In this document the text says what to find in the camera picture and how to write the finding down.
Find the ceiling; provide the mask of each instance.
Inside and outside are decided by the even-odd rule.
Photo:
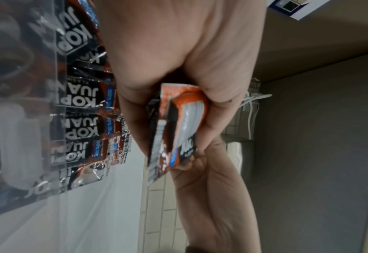
[[[254,77],[270,82],[368,53],[368,0],[331,0],[300,21],[268,9]]]

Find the clear plastic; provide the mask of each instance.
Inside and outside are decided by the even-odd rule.
[[[0,0],[0,252],[65,252],[62,0]]]

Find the white wall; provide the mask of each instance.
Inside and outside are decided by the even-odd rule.
[[[368,55],[267,83],[247,182],[264,253],[359,252],[368,217]]]

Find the coffee cup image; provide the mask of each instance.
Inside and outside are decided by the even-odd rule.
[[[77,171],[78,176],[71,184],[71,188],[74,189],[101,180],[104,168],[106,168],[106,162],[95,162],[82,166]]]

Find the hand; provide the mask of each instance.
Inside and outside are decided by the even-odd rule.
[[[263,0],[96,0],[124,119],[143,152],[145,105],[182,68],[212,101],[197,135],[204,150],[232,119],[251,81],[262,37]]]
[[[170,170],[190,246],[209,253],[260,253],[250,196],[220,138]]]

